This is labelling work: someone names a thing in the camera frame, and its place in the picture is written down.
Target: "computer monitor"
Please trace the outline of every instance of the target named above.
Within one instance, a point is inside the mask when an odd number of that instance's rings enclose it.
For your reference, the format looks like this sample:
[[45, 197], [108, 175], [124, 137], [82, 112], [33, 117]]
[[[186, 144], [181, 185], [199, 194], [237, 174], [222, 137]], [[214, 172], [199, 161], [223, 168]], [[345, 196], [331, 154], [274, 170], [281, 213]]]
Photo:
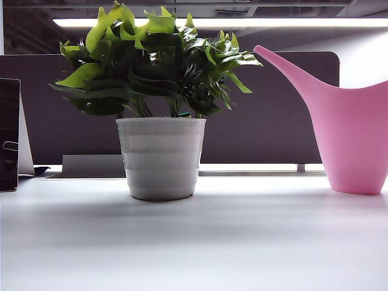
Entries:
[[0, 79], [0, 191], [18, 187], [20, 81]]

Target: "white ribbed pot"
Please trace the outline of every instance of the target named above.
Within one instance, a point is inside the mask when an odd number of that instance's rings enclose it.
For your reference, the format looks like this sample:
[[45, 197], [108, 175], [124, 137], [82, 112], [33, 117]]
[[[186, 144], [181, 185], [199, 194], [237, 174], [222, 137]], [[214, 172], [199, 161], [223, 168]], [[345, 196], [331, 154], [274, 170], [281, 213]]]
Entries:
[[193, 194], [206, 119], [148, 117], [116, 122], [133, 197], [166, 201]]

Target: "fluorescent light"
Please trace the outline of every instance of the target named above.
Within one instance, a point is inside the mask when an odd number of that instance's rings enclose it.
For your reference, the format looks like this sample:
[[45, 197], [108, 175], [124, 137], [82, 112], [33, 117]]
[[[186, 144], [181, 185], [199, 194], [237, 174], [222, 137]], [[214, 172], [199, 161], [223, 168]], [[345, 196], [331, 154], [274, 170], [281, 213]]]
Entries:
[[[136, 25], [143, 25], [146, 18], [136, 18]], [[92, 27], [96, 19], [54, 19], [61, 27]], [[178, 18], [176, 25], [183, 26], [186, 19]], [[199, 28], [242, 29], [246, 27], [388, 27], [387, 18], [196, 18]]]

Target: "desk surface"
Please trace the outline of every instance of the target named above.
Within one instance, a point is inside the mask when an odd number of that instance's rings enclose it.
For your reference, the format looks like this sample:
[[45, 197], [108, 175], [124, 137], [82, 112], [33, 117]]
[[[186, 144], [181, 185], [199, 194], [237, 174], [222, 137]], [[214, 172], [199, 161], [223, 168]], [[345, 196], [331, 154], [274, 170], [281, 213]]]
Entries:
[[0, 194], [2, 290], [385, 291], [387, 197], [319, 174], [202, 176], [163, 203], [124, 179], [21, 181]]

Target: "gray divider panel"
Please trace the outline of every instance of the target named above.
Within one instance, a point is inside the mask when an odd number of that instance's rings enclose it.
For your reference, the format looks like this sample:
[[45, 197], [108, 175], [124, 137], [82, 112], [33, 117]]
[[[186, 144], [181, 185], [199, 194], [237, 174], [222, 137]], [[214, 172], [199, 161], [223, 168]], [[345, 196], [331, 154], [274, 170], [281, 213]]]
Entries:
[[[339, 83], [339, 60], [331, 52], [279, 53], [317, 78]], [[202, 163], [320, 162], [309, 113], [291, 83], [268, 62], [242, 66], [239, 78], [253, 90], [233, 84], [233, 110], [208, 118]], [[71, 68], [61, 55], [0, 56], [0, 77], [21, 80], [28, 133], [35, 164], [61, 164], [62, 155], [120, 154], [115, 116], [88, 116], [63, 100], [66, 93], [48, 83]], [[169, 112], [162, 98], [150, 97], [155, 115]]]

